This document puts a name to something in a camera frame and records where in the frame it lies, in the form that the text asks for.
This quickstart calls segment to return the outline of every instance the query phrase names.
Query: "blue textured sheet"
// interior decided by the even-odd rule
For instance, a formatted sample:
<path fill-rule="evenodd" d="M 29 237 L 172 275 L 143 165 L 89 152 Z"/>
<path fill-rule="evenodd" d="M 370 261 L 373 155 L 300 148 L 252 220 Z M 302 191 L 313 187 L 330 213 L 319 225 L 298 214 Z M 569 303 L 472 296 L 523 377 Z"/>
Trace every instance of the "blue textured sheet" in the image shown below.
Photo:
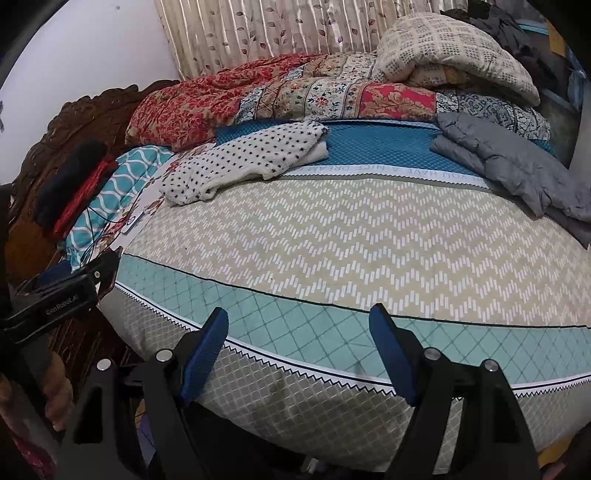
<path fill-rule="evenodd" d="M 282 121 L 247 122 L 217 129 L 218 144 L 243 135 L 285 123 Z M 389 165 L 478 175 L 460 164 L 429 150 L 439 129 L 407 127 L 367 121 L 323 122 L 330 128 L 326 140 L 329 157 L 320 165 Z"/>

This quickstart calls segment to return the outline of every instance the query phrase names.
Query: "finger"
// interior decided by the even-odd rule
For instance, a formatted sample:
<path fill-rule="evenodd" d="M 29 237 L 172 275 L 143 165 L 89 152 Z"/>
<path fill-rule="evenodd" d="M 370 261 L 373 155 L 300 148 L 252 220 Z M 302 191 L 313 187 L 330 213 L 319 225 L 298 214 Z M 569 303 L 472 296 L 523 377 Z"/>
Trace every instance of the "finger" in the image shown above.
<path fill-rule="evenodd" d="M 64 387 L 49 399 L 45 407 L 45 415 L 52 422 L 55 423 L 66 415 L 68 406 L 72 402 L 72 384 L 66 380 Z"/>
<path fill-rule="evenodd" d="M 51 362 L 43 378 L 43 393 L 51 400 L 63 388 L 66 382 L 66 367 L 60 356 L 51 352 Z"/>
<path fill-rule="evenodd" d="M 0 408 L 8 407 L 12 400 L 12 385 L 8 379 L 0 374 Z"/>
<path fill-rule="evenodd" d="M 52 421 L 53 428 L 55 431 L 60 432 L 65 430 L 68 420 L 70 420 L 70 416 L 72 415 L 72 411 L 74 410 L 74 402 L 70 402 L 64 411 L 63 415 L 56 421 Z"/>

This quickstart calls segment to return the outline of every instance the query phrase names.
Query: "red strap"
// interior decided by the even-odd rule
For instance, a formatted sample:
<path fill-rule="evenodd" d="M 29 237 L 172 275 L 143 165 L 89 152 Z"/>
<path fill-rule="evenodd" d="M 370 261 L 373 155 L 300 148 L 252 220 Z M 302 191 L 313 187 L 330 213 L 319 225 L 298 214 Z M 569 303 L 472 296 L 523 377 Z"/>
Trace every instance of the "red strap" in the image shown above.
<path fill-rule="evenodd" d="M 100 178 L 105 173 L 112 174 L 119 168 L 119 164 L 115 161 L 112 155 L 105 155 L 99 164 L 96 166 L 93 173 L 86 179 L 86 181 L 80 186 L 72 200 L 68 203 L 64 211 L 61 213 L 59 220 L 53 227 L 53 235 L 63 240 L 66 235 L 70 232 L 78 217 L 82 214 L 84 208 L 90 203 L 92 198 L 95 196 L 96 186 L 99 183 Z"/>

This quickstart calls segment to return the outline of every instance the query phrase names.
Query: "teal diamond pattern band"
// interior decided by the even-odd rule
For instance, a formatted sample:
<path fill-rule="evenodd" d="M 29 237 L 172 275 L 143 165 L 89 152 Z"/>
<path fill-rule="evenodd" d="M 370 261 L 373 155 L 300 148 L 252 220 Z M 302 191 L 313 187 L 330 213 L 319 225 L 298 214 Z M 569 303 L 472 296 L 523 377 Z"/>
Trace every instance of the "teal diamond pattern band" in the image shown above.
<path fill-rule="evenodd" d="M 123 255 L 117 281 L 157 305 L 201 325 L 217 306 L 228 312 L 229 336 L 268 352 L 320 367 L 387 378 L 369 335 L 368 314 L 285 299 Z M 424 346 L 479 365 L 494 358 L 511 384 L 591 371 L 591 329 L 466 325 L 397 317 Z"/>

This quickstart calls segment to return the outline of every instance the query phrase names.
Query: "teal wave patterned pillow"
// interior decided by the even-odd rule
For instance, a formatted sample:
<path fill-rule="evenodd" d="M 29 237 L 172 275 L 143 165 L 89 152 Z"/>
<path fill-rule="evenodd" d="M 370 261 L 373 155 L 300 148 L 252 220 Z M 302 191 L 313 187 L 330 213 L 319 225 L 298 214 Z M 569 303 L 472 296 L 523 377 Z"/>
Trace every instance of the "teal wave patterned pillow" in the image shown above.
<path fill-rule="evenodd" d="M 80 268 L 83 257 L 88 256 L 106 224 L 120 209 L 134 201 L 148 180 L 173 155 L 167 148 L 148 145 L 134 148 L 117 158 L 119 168 L 80 215 L 66 238 L 66 257 L 72 270 Z"/>

